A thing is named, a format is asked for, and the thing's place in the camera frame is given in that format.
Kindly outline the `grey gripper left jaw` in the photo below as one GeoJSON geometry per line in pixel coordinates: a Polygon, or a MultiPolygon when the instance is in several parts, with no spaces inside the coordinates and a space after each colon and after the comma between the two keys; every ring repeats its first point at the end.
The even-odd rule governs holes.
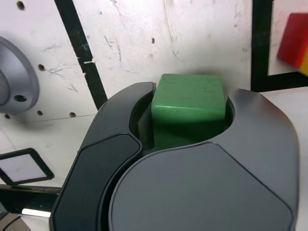
{"type": "Polygon", "coordinates": [[[138,122],[153,82],[130,85],[99,109],[65,179],[49,219],[52,231],[107,231],[109,204],[122,174],[143,156],[138,122]]]}

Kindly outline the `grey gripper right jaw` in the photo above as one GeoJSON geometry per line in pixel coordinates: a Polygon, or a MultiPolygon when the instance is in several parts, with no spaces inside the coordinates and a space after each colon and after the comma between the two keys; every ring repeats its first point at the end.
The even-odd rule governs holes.
{"type": "Polygon", "coordinates": [[[134,163],[109,206],[112,231],[293,231],[299,141],[286,114],[257,92],[229,96],[232,124],[210,140],[134,163]]]}

